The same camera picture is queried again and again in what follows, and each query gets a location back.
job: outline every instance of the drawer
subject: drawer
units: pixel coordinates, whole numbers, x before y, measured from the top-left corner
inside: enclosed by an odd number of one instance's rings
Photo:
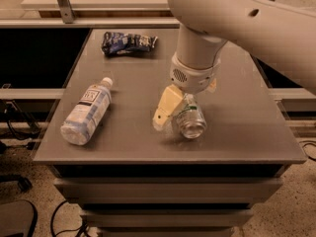
[[[55,186],[79,203],[250,203],[263,202],[281,179],[239,178],[70,178]]]
[[[243,210],[83,210],[81,217],[89,226],[104,228],[166,228],[166,227],[233,227],[244,225],[251,209]]]
[[[132,228],[103,229],[99,228],[99,237],[231,237],[232,228]]]

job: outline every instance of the white bottle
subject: white bottle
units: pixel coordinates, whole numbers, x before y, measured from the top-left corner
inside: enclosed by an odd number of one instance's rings
[[[113,81],[106,77],[88,88],[60,128],[65,140],[76,145],[90,140],[112,100],[112,85]]]

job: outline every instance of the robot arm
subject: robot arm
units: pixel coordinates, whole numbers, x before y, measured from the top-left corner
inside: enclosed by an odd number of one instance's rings
[[[207,88],[229,40],[316,93],[315,14],[268,0],[168,3],[181,22],[170,78],[182,92],[196,94]],[[167,87],[153,119],[155,127],[162,129],[182,108],[183,94],[171,95],[174,91]]]

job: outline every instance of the bottle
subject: bottle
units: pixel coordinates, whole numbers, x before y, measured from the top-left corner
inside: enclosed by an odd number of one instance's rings
[[[91,85],[60,128],[62,137],[76,145],[86,144],[92,137],[111,99],[111,78]]]
[[[184,101],[185,108],[176,116],[180,133],[185,138],[198,138],[207,128],[205,118],[194,95],[187,94]]]

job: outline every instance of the black chip bag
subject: black chip bag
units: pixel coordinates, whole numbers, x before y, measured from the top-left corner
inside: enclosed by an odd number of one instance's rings
[[[157,39],[157,37],[106,32],[101,49],[105,55],[148,52],[155,47]]]

